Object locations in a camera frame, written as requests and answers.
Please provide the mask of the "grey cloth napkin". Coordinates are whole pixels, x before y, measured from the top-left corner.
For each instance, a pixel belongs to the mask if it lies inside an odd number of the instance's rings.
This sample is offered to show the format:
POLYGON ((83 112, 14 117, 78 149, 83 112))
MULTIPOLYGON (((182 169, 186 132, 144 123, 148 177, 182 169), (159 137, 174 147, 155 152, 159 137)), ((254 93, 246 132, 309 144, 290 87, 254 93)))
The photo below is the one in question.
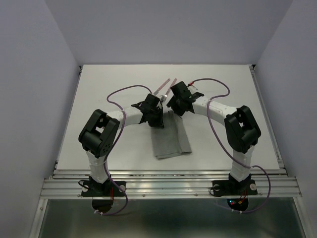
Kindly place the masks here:
POLYGON ((173 111, 163 113, 164 128, 151 128, 152 150, 158 160, 192 153, 182 118, 173 111))

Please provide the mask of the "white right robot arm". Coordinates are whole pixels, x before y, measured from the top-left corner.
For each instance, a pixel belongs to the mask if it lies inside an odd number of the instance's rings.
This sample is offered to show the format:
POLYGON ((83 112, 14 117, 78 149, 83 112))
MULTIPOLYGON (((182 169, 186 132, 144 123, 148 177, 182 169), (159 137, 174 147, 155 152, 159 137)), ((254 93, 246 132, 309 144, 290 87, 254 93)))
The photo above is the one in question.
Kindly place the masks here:
POLYGON ((181 81, 171 86, 173 96, 167 103, 167 107, 179 116, 184 115, 185 112, 191 112, 208 118, 218 143, 232 159, 232 168, 229 173, 231 179, 228 181, 228 188, 233 193, 240 193, 246 187, 245 180, 249 177, 252 168, 252 153, 261 136, 261 130, 249 107, 245 105, 231 107, 215 101, 218 98, 229 96, 230 89, 226 84, 211 78, 210 81, 222 84, 227 93, 208 98, 194 86, 197 81, 194 80, 189 84, 181 81), (213 121, 225 127, 227 141, 233 151, 232 154, 221 142, 212 123, 213 121))

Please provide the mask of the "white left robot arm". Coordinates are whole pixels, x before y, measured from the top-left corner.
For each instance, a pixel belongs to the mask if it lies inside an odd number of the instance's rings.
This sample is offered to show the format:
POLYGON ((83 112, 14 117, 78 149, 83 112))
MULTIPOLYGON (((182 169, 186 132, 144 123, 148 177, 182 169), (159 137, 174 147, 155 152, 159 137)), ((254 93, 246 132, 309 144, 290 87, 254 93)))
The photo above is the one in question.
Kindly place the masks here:
POLYGON ((110 191, 105 159, 114 146, 117 132, 126 126, 142 123, 164 128, 161 98, 148 94, 144 101, 111 113, 97 109, 85 124, 78 140, 89 158, 90 178, 98 195, 106 195, 110 191))

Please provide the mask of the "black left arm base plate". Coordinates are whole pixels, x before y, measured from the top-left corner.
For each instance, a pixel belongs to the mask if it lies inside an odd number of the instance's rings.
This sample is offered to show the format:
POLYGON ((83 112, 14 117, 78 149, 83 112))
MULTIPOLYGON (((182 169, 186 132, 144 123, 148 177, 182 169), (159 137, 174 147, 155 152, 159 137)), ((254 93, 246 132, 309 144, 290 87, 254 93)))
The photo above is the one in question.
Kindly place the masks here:
POLYGON ((81 179, 78 181, 78 184, 82 188, 82 197, 124 197, 123 192, 110 180, 106 180, 104 183, 98 183, 93 179, 81 179))

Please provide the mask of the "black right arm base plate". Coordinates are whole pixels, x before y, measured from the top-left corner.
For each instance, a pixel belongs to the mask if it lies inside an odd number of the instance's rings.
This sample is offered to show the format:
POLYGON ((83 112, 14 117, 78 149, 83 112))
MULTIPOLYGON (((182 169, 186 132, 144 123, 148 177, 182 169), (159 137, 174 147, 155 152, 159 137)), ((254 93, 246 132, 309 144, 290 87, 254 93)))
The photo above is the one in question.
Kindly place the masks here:
POLYGON ((214 197, 234 197, 245 194, 245 192, 246 195, 258 194, 257 187, 253 179, 242 182, 233 180, 214 180, 212 181, 212 187, 209 189, 210 195, 214 197))

